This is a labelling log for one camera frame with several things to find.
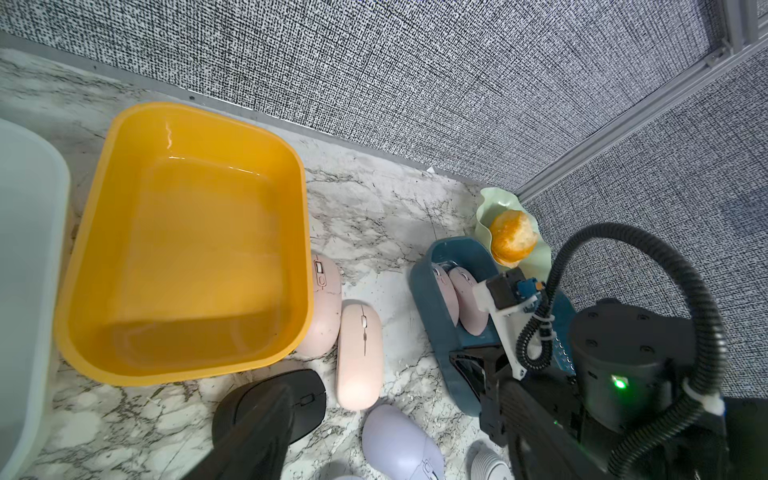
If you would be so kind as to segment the teal storage box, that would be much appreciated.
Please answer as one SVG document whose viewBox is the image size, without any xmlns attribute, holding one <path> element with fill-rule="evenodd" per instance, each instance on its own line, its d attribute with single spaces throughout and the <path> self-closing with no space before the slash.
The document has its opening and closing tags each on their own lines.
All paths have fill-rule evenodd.
<svg viewBox="0 0 768 480">
<path fill-rule="evenodd" d="M 480 336 L 470 335 L 459 321 L 456 327 L 453 326 L 433 275 L 432 263 L 442 266 L 448 275 L 454 267 L 463 267 L 471 273 L 477 284 L 500 272 L 490 253 L 480 242 L 469 237 L 452 237 L 435 241 L 425 256 L 412 268 L 409 278 L 412 296 L 449 395 L 463 413 L 477 417 L 481 412 L 480 402 L 469 384 L 451 364 L 450 353 L 474 347 L 502 345 L 489 314 L 487 327 Z M 534 279 L 537 281 L 542 300 L 545 280 Z"/>
</svg>

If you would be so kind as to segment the pink mouse with scroll wheel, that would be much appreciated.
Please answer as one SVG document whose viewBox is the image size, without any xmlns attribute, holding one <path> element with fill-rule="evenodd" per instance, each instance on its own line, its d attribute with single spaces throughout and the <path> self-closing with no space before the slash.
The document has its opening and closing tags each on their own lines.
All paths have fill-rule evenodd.
<svg viewBox="0 0 768 480">
<path fill-rule="evenodd" d="M 488 313 L 478 308 L 473 287 L 477 281 L 463 267 L 457 266 L 450 270 L 449 278 L 453 283 L 459 304 L 459 322 L 473 336 L 480 336 L 488 324 Z"/>
</svg>

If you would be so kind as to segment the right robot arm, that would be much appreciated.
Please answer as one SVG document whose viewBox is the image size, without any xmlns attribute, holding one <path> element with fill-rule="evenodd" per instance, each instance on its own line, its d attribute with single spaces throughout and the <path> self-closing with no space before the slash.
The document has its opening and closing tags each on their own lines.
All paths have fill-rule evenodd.
<svg viewBox="0 0 768 480">
<path fill-rule="evenodd" d="M 481 405 L 480 425 L 518 479 L 606 479 L 612 451 L 679 398 L 695 356 L 689 319 L 603 299 L 554 308 L 553 363 L 522 379 L 501 345 L 451 353 Z M 631 479 L 763 479 L 767 403 L 728 398 L 635 460 Z"/>
</svg>

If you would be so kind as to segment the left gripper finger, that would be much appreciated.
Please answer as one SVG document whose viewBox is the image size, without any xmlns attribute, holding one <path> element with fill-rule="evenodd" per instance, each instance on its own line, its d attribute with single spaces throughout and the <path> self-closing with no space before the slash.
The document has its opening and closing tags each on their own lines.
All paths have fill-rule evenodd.
<svg viewBox="0 0 768 480">
<path fill-rule="evenodd" d="M 279 479 L 290 444 L 292 402 L 287 386 L 267 391 L 184 479 Z"/>
</svg>

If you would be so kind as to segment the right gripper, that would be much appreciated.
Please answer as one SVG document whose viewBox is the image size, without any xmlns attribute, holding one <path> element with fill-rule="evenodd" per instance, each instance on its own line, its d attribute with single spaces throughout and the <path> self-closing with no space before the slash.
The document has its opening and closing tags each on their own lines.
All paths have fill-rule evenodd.
<svg viewBox="0 0 768 480">
<path fill-rule="evenodd" d="M 480 426 L 511 456 L 577 456 L 582 406 L 576 377 L 557 367 L 518 380 L 501 347 L 450 353 L 450 362 L 481 405 Z"/>
</svg>

